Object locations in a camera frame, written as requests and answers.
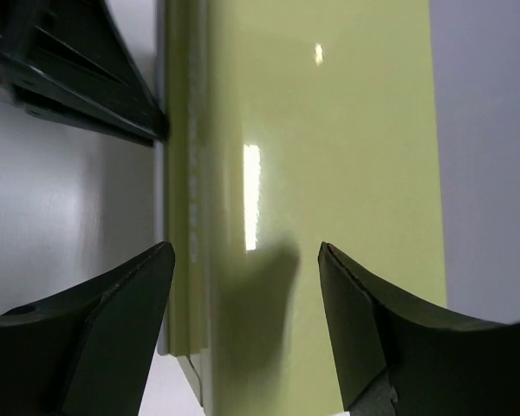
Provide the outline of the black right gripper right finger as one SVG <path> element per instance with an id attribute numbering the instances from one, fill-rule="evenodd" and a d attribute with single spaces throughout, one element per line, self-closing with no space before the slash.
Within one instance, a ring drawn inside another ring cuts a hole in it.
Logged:
<path id="1" fill-rule="evenodd" d="M 520 322 L 423 300 L 332 244 L 318 254 L 344 409 L 351 415 L 520 415 Z"/>

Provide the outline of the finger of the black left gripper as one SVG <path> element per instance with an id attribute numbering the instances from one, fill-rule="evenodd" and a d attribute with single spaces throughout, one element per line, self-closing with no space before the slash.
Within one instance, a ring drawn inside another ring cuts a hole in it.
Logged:
<path id="1" fill-rule="evenodd" d="M 0 99 L 142 146 L 168 133 L 104 1 L 0 1 Z"/>

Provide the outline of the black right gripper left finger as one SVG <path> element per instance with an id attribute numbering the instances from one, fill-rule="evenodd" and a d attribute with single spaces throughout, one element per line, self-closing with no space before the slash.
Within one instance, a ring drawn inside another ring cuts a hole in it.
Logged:
<path id="1" fill-rule="evenodd" d="M 136 415 L 168 301 L 162 242 L 0 315 L 0 415 Z"/>

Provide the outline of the green metal drawer box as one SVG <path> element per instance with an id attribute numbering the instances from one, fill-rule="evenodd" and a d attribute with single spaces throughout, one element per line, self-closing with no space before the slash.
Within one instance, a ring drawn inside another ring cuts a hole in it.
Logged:
<path id="1" fill-rule="evenodd" d="M 176 269 L 160 349 L 208 415 L 330 415 L 329 242 L 446 303 L 426 1 L 162 1 Z"/>

